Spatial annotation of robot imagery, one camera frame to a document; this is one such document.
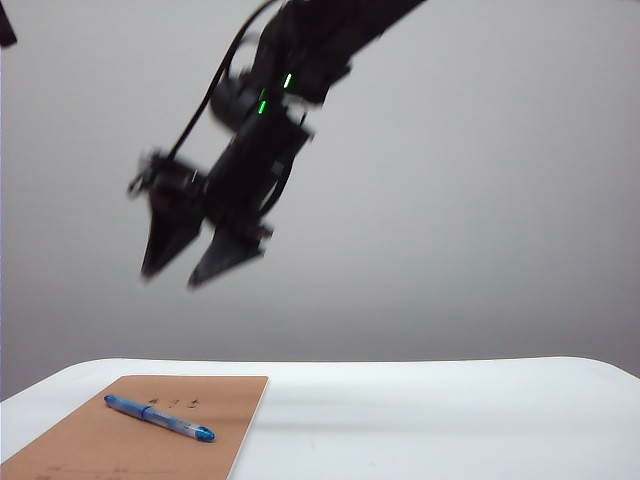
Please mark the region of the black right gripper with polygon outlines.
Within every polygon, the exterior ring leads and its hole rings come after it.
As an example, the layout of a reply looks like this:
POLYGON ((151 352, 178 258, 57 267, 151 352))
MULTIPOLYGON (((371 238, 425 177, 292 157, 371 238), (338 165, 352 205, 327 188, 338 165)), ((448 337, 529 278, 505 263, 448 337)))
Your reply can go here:
MULTIPOLYGON (((191 289, 264 255, 260 242, 271 238, 273 228, 262 219, 282 195, 293 161, 311 137, 284 106, 215 109, 214 116, 233 137, 205 182, 205 215, 214 235, 188 279, 191 289)), ((195 201, 150 198, 149 207, 145 279, 158 275, 198 237, 204 219, 195 201)))

